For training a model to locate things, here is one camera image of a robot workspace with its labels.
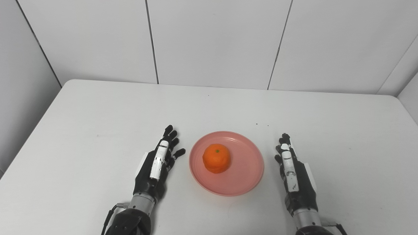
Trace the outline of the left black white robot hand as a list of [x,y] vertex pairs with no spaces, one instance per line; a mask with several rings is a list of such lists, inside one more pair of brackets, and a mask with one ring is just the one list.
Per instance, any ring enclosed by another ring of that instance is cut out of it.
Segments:
[[176,160],[186,153],[184,148],[173,149],[179,144],[178,132],[168,125],[154,150],[141,159],[133,195],[148,194],[159,201],[166,192],[166,180]]

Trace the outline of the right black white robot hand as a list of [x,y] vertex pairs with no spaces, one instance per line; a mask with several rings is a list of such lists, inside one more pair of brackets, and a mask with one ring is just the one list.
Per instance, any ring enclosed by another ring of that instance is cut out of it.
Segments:
[[276,146],[275,160],[279,164],[280,176],[286,190],[285,205],[294,216],[297,210],[318,211],[316,192],[306,165],[300,162],[292,147],[291,137],[283,133]]

